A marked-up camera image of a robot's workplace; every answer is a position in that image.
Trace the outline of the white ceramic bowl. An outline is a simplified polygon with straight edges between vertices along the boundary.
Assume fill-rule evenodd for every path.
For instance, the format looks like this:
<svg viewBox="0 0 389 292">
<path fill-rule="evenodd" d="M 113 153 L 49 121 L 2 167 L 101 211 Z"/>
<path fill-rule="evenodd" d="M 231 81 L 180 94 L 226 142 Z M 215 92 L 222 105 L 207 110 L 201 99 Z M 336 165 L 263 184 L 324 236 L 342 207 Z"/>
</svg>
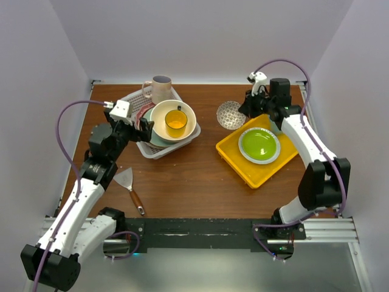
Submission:
<svg viewBox="0 0 389 292">
<path fill-rule="evenodd" d="M 184 132 L 179 137 L 171 137 L 168 134 L 168 126 L 165 123 L 165 116 L 172 110 L 181 108 L 187 117 L 187 125 Z M 197 126 L 197 119 L 192 108 L 180 100 L 165 100 L 158 103 L 151 111 L 150 119 L 154 122 L 153 130 L 162 139 L 170 142 L 179 142 L 188 138 Z"/>
</svg>

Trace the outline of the pink beige mug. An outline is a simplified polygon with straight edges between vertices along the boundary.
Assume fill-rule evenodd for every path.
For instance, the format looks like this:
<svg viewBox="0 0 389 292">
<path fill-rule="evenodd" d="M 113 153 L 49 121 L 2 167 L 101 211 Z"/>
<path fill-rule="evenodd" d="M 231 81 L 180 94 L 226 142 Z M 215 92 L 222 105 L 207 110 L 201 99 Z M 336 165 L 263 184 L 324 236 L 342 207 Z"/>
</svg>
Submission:
<svg viewBox="0 0 389 292">
<path fill-rule="evenodd" d="M 171 84 L 172 80 L 170 77 L 165 75 L 156 75 L 151 81 L 145 81 L 142 84 L 142 94 L 145 98 L 151 100 L 151 102 L 157 105 L 160 102 L 169 100 L 171 97 Z M 146 93 L 145 87 L 151 86 L 151 92 Z"/>
</svg>

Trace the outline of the dark bottom plate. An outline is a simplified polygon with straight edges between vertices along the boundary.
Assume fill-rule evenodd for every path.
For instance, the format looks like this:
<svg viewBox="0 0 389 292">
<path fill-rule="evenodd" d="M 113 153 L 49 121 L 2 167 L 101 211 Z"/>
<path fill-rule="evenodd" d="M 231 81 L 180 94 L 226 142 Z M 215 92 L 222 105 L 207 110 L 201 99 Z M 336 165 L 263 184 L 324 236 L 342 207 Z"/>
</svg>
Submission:
<svg viewBox="0 0 389 292">
<path fill-rule="evenodd" d="M 147 121 L 151 121 L 151 111 L 154 106 L 155 104 L 148 103 L 140 108 L 139 112 L 136 115 L 136 125 L 138 129 L 140 129 L 140 118 L 144 117 Z M 146 144 L 150 147 L 158 149 L 167 148 L 172 145 L 172 143 L 168 143 L 167 141 L 160 138 L 155 132 L 152 133 L 151 140 Z"/>
</svg>

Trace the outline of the yellow mug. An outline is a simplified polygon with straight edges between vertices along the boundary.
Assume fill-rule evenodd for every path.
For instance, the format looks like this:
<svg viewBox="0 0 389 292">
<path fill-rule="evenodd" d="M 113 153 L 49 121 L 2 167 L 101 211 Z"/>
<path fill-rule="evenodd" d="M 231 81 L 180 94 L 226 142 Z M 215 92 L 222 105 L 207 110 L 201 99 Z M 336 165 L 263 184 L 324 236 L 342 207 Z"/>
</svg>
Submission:
<svg viewBox="0 0 389 292">
<path fill-rule="evenodd" d="M 181 137 L 184 134 L 187 123 L 188 117 L 182 111 L 181 106 L 169 111 L 165 116 L 167 134 L 173 138 Z"/>
</svg>

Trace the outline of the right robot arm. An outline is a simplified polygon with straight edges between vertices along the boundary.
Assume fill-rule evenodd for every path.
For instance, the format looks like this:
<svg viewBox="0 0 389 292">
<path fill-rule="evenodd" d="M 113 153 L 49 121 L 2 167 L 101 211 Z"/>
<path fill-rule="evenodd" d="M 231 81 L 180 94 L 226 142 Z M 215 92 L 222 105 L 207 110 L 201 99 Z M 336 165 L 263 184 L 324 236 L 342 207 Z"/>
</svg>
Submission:
<svg viewBox="0 0 389 292">
<path fill-rule="evenodd" d="M 305 172 L 297 196 L 274 211 L 269 224 L 257 224 L 255 233 L 264 231 L 284 239 L 292 228 L 317 212 L 338 205 L 345 207 L 351 164 L 338 158 L 320 140 L 304 114 L 304 108 L 292 104 L 290 82 L 286 78 L 268 80 L 261 74 L 250 74 L 252 89 L 246 91 L 239 112 L 247 117 L 266 114 L 298 151 Z"/>
</svg>

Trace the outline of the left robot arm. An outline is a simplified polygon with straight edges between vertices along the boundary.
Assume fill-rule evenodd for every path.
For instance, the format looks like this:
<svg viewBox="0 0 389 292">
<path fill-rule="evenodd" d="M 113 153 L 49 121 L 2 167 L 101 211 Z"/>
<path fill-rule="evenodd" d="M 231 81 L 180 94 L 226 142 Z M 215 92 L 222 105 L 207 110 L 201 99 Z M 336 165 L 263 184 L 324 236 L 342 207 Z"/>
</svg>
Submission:
<svg viewBox="0 0 389 292">
<path fill-rule="evenodd" d="M 105 193 L 117 172 L 116 161 L 129 142 L 148 142 L 154 123 L 145 118 L 136 128 L 125 115 L 105 112 L 106 123 L 91 131 L 84 161 L 75 167 L 76 181 L 72 193 L 51 227 L 35 245 L 25 245 L 21 260 L 27 277 L 56 291 L 69 291 L 76 282 L 82 261 L 105 239 L 132 235 L 136 245 L 140 237 L 126 228 L 122 211 L 103 208 L 92 225 L 82 230 L 90 210 Z"/>
</svg>

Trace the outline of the pink polka dot plate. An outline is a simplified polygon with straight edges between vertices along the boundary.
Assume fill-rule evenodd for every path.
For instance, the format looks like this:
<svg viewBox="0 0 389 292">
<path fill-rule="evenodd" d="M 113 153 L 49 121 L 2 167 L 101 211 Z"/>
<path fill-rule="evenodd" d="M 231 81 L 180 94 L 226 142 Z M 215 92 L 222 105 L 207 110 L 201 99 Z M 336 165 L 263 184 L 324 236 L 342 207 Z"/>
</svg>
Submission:
<svg viewBox="0 0 389 292">
<path fill-rule="evenodd" d="M 136 122 L 140 120 L 141 117 L 150 109 L 154 108 L 156 105 L 153 102 L 147 103 L 146 105 L 143 105 L 138 113 L 136 114 Z"/>
</svg>

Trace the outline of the pale green bottom plate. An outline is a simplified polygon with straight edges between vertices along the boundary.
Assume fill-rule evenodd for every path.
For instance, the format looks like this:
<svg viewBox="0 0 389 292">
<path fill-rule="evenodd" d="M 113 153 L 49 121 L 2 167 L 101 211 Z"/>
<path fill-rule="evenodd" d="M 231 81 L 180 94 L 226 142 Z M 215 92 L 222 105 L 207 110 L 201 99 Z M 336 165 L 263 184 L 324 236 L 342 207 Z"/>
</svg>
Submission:
<svg viewBox="0 0 389 292">
<path fill-rule="evenodd" d="M 147 119 L 147 121 L 151 121 L 151 111 L 152 109 L 149 109 L 144 115 L 143 117 Z M 167 148 L 171 145 L 173 145 L 172 142 L 169 142 L 169 141 L 165 141 L 163 140 L 162 138 L 160 138 L 154 131 L 152 132 L 152 135 L 151 135 L 151 140 L 149 141 L 149 144 L 150 146 L 154 147 L 154 148 Z"/>
</svg>

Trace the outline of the woven coaster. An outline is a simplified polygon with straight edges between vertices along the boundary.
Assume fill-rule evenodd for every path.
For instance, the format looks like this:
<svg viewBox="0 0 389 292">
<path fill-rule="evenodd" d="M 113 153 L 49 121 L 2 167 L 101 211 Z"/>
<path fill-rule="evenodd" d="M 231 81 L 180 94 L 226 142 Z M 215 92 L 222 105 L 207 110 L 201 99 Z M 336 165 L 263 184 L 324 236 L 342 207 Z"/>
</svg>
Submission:
<svg viewBox="0 0 389 292">
<path fill-rule="evenodd" d="M 238 111 L 240 104 L 236 101 L 222 103 L 217 111 L 216 118 L 220 126 L 227 130 L 237 130 L 246 122 L 246 116 Z"/>
</svg>

